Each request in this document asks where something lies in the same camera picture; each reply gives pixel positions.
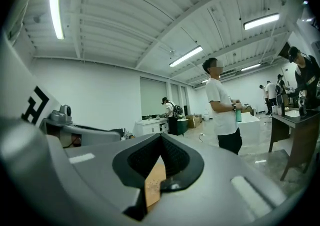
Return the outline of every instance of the gray plastic surface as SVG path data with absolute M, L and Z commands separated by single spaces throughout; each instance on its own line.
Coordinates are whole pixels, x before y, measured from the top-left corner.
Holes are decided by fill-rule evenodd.
M 81 135 L 81 146 L 90 146 L 98 144 L 106 144 L 110 142 L 120 141 L 121 136 L 117 132 L 107 131 L 107 130 L 92 130 L 77 127 L 76 125 L 70 124 L 60 124 L 54 122 L 48 118 L 45 118 L 41 123 L 41 129 L 44 133 L 47 133 L 47 124 L 61 127 L 61 132 L 73 133 Z
M 73 124 L 64 126 L 61 131 L 81 134 L 81 146 L 106 144 L 121 140 L 120 134 L 117 132 L 83 129 Z
M 139 225 L 83 181 L 56 137 L 32 124 L 0 119 L 0 160 L 24 198 L 53 224 Z
M 202 156 L 203 172 L 189 188 L 163 193 L 154 209 L 142 222 L 137 222 L 122 212 L 135 203 L 140 190 L 121 183 L 113 171 L 112 160 L 117 153 L 152 134 L 63 150 L 57 138 L 47 136 L 46 141 L 31 124 L 19 122 L 11 128 L 5 127 L 0 136 L 0 150 L 10 177 L 38 211 L 63 224 L 245 225 L 253 218 L 231 184 L 238 175 L 245 177 L 272 208 L 286 199 L 272 181 L 233 153 L 170 135 Z M 71 157 L 88 153 L 94 158 L 75 164 L 69 162 Z

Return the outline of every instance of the sink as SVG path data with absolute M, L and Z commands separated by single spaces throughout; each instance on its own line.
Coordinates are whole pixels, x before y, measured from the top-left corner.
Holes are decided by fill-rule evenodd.
M 289 116 L 289 117 L 298 117 L 298 116 L 300 116 L 298 110 L 287 111 L 287 112 L 285 113 L 285 115 L 286 115 L 286 116 Z

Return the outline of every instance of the fluorescent light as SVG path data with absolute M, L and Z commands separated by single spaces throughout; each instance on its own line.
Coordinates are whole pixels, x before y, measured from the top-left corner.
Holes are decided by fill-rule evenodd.
M 255 164 L 259 164 L 259 163 L 265 163 L 266 162 L 266 160 L 259 160 L 259 161 L 256 161 L 256 162 L 254 162 Z
M 242 68 L 241 71 L 249 70 L 249 69 L 251 69 L 251 68 L 257 68 L 257 67 L 259 67 L 260 65 L 261 65 L 261 64 L 256 64 L 256 65 L 253 65 L 253 66 L 251 66 L 251 67 Z
M 246 22 L 246 23 L 244 23 L 243 27 L 244 27 L 245 30 L 248 30 L 248 29 L 251 29 L 251 28 L 254 28 L 254 27 L 261 26 L 261 25 L 266 24 L 266 23 L 277 21 L 279 19 L 279 17 L 280 17 L 279 13 L 271 14 L 269 16 L 265 16 L 265 17 L 262 17 L 262 18 L 258 18 L 256 20 L 252 20 L 252 21 Z
M 55 35 L 58 39 L 63 40 L 65 37 L 61 26 L 59 0 L 49 0 L 49 3 Z
M 169 66 L 173 68 L 176 65 L 180 64 L 181 62 L 185 61 L 186 59 L 192 57 L 193 55 L 199 53 L 202 50 L 203 50 L 203 48 L 201 46 L 198 46 L 195 49 L 193 49 L 192 51 L 189 51 L 187 54 L 183 55 L 181 58 L 170 63 Z

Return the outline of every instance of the man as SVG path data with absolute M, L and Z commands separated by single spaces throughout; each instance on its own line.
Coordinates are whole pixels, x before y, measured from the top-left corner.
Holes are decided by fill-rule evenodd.
M 275 84 L 271 83 L 270 81 L 267 81 L 265 88 L 270 102 L 270 106 L 275 106 L 277 104 Z
M 223 71 L 221 61 L 210 58 L 203 63 L 202 67 L 210 75 L 205 90 L 213 109 L 214 130 L 219 140 L 219 147 L 238 155 L 242 146 L 242 138 L 236 121 L 235 109 L 242 109 L 240 100 L 231 100 L 219 80 Z
M 178 135 L 178 120 L 174 118 L 175 103 L 170 101 L 167 97 L 162 98 L 162 104 L 165 105 L 165 117 L 169 120 L 170 134 Z
M 297 47 L 289 49 L 289 61 L 297 64 L 295 79 L 299 91 L 305 91 L 305 104 L 308 109 L 315 109 L 320 105 L 316 97 L 317 85 L 320 78 L 320 68 L 313 56 L 302 56 Z
M 265 86 L 263 86 L 263 85 L 260 85 L 259 88 L 263 90 L 263 98 L 265 100 L 266 106 L 268 107 L 268 112 L 265 115 L 266 116 L 271 115 L 272 108 L 271 108 L 271 105 L 270 105 L 270 102 L 269 102 L 269 98 L 268 98 L 268 94 L 267 94 L 267 88 Z
M 280 85 L 281 88 L 282 88 L 282 93 L 281 93 L 281 94 L 287 94 L 287 93 L 286 93 L 286 90 L 289 91 L 290 88 L 288 88 L 288 87 L 286 86 L 284 80 L 282 80 L 282 77 L 283 77 L 283 75 L 278 74 L 277 84 Z

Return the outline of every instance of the cabinet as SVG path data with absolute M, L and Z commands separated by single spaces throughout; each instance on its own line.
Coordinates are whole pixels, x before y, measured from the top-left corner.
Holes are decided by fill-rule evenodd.
M 143 136 L 145 134 L 168 133 L 168 124 L 166 119 L 160 120 L 144 120 L 136 123 L 136 136 Z
M 160 125 L 159 124 L 148 124 L 142 128 L 144 134 L 149 133 L 160 133 Z

